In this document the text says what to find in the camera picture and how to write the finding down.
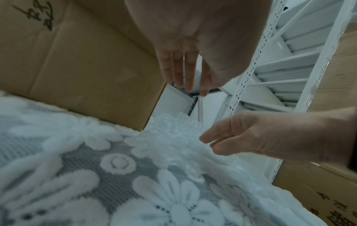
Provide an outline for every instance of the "lace tablecloth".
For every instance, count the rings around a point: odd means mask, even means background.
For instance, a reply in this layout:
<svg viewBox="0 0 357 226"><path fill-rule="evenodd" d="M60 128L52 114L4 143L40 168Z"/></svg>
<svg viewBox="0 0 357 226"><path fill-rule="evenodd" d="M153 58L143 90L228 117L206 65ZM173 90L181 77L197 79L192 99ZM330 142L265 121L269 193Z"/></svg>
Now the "lace tablecloth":
<svg viewBox="0 0 357 226"><path fill-rule="evenodd" d="M326 225L164 115L141 133L0 93L1 226Z"/></svg>

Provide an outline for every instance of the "cardboard box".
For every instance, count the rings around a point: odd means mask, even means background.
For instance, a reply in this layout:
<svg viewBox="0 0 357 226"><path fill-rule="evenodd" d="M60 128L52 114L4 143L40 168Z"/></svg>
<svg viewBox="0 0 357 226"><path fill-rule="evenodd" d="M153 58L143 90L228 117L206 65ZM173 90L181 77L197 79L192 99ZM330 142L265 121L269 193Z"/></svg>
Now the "cardboard box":
<svg viewBox="0 0 357 226"><path fill-rule="evenodd" d="M357 26L351 24L330 61L309 111L357 106ZM273 185L290 191L330 226L357 225L357 174L339 166L284 161Z"/></svg>
<svg viewBox="0 0 357 226"><path fill-rule="evenodd" d="M89 2L105 8L94 14ZM149 42L115 2L1 1L0 89L142 130L165 83Z"/></svg>

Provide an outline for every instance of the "person's left hand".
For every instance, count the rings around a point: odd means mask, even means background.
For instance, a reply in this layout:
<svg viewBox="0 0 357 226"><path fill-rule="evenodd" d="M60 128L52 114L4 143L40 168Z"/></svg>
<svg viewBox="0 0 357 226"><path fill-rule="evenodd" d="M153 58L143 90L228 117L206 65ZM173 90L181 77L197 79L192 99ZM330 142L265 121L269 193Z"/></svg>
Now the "person's left hand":
<svg viewBox="0 0 357 226"><path fill-rule="evenodd" d="M193 90L203 57L200 94L221 87L250 65L272 0L125 0L156 48L167 83Z"/></svg>

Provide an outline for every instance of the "black wristband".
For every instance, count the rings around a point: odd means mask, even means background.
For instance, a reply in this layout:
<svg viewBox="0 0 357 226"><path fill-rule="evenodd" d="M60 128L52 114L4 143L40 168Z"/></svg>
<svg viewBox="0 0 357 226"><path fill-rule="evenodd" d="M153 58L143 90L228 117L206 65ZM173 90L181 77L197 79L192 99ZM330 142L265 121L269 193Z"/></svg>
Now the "black wristband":
<svg viewBox="0 0 357 226"><path fill-rule="evenodd" d="M353 153L347 168L357 173L357 138L354 142Z"/></svg>

